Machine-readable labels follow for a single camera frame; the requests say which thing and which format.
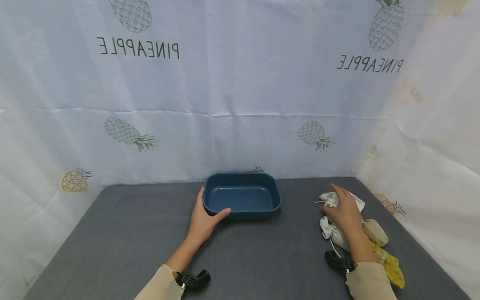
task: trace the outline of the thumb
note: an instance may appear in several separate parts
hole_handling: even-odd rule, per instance
[[[215,220],[215,223],[218,224],[221,220],[225,219],[230,213],[232,212],[231,208],[225,208],[218,214],[216,214],[213,218]]]

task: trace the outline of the beige sleeve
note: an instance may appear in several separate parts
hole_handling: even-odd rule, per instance
[[[161,266],[135,300],[180,300],[184,289],[175,282],[172,272],[167,265]]]
[[[358,263],[352,273],[347,273],[347,286],[355,300],[396,300],[381,264]]]

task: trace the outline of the white string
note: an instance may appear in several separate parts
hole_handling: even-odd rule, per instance
[[[335,251],[335,253],[338,255],[338,257],[342,258],[342,256],[340,254],[338,254],[338,252],[336,251],[335,246],[333,245],[332,238],[329,238],[329,240],[330,240],[330,243],[332,244],[333,251]]]

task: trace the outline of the tray rim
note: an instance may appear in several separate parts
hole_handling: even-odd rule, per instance
[[[246,176],[268,176],[270,177],[271,179],[273,179],[273,183],[275,184],[275,188],[278,192],[278,205],[273,208],[273,209],[266,209],[266,210],[248,210],[248,211],[241,211],[241,212],[236,212],[236,211],[233,211],[231,212],[231,214],[244,214],[244,213],[247,213],[247,214],[250,214],[250,213],[271,213],[271,212],[274,212],[276,210],[278,210],[281,206],[282,206],[282,195],[280,195],[280,190],[278,189],[278,185],[276,183],[276,180],[275,178],[270,175],[270,174],[267,174],[267,173],[245,173],[245,172],[217,172],[217,173],[214,173],[210,176],[208,176],[208,178],[205,180],[205,184],[204,184],[204,187],[206,189],[207,187],[207,182],[208,180],[213,177],[213,176],[216,176],[216,175],[232,175],[232,174],[243,174],[243,175],[246,175]],[[203,194],[203,197],[202,197],[202,202],[204,204],[204,207],[212,212],[212,213],[215,213],[215,214],[218,214],[220,211],[216,211],[216,210],[213,210],[211,209],[206,203],[205,203],[205,193]]]

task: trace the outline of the beige cloth pouch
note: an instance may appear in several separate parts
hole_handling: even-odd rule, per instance
[[[388,244],[388,236],[376,220],[366,219],[363,221],[362,227],[368,239],[375,245],[383,247]]]

